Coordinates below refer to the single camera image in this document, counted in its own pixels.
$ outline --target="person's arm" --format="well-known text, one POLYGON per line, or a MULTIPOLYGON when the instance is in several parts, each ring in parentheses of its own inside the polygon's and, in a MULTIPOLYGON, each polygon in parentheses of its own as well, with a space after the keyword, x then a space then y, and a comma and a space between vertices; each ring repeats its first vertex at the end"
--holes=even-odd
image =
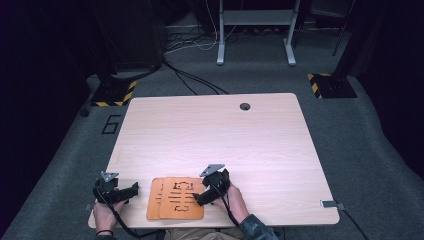
MULTIPOLYGON (((239 224, 239 228, 246 240, 278 240, 271 228, 265 226, 255 215, 249 213, 240 189, 232 183, 230 188, 228 188, 227 197, 228 202, 231 203, 230 211, 239 224)), ((227 212, 224 202, 221 199, 213 201, 213 204, 227 212)))
MULTIPOLYGON (((113 209, 120 213, 125 201, 113 205, 113 209)), ((94 205, 94 220, 96 221, 96 237, 95 240, 116 240, 113 237, 113 230, 115 229, 116 218, 112 211, 105 204, 96 202, 94 205)))

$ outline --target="wooden table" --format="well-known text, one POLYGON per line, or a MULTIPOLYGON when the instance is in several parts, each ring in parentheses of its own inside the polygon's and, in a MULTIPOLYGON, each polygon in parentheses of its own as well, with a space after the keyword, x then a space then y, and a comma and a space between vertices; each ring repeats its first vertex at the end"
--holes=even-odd
MULTIPOLYGON (((146 218, 154 178, 198 177, 213 163, 226 165, 248 210, 268 226, 339 221, 335 208, 320 204, 333 198, 290 93, 134 98, 107 167, 119 173, 121 189, 136 181, 141 187, 123 220, 131 228, 234 226, 212 205, 202 220, 146 218)), ((89 226, 95 227, 92 215, 89 226)))

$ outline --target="orange board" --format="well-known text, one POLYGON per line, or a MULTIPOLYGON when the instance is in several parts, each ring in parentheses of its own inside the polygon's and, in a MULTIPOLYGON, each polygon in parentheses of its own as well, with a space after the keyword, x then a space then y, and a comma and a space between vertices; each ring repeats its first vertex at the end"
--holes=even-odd
POLYGON ((147 219, 202 219, 204 207, 197 204, 193 193, 201 194, 204 190, 201 178, 153 179, 147 219))

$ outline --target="person's hand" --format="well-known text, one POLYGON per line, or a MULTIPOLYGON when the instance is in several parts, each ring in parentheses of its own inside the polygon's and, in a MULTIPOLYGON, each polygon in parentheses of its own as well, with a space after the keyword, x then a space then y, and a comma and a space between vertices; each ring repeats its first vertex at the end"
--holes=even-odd
MULTIPOLYGON (((124 206, 124 204, 125 204, 125 201, 115 203, 113 205, 113 208, 115 209, 116 212, 120 213, 122 206, 124 206)), ((113 232, 113 229, 115 228, 116 218, 113 215, 112 211, 109 209, 109 207, 106 206, 105 204, 96 202, 96 204, 94 205, 93 213, 94 213, 94 219, 96 221, 97 233, 100 231, 106 230, 104 232, 100 232, 98 235, 112 235, 111 232, 113 232)))
MULTIPOLYGON (((250 215, 249 211, 247 211, 246 203, 244 202, 240 189, 234 186, 233 183, 230 184, 224 199, 227 201, 230 211, 233 213, 234 218, 239 224, 250 215)), ((225 208, 222 199, 218 198, 212 203, 213 205, 219 206, 222 210, 224 210, 224 212, 227 213, 227 209, 225 208)))

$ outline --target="table leg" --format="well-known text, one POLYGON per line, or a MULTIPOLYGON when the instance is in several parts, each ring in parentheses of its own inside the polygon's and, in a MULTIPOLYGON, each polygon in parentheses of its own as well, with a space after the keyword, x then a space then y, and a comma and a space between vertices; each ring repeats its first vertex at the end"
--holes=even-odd
POLYGON ((218 59, 216 64, 219 66, 224 64, 225 55, 225 39, 224 39, 224 5, 223 0, 219 0, 219 48, 218 59))

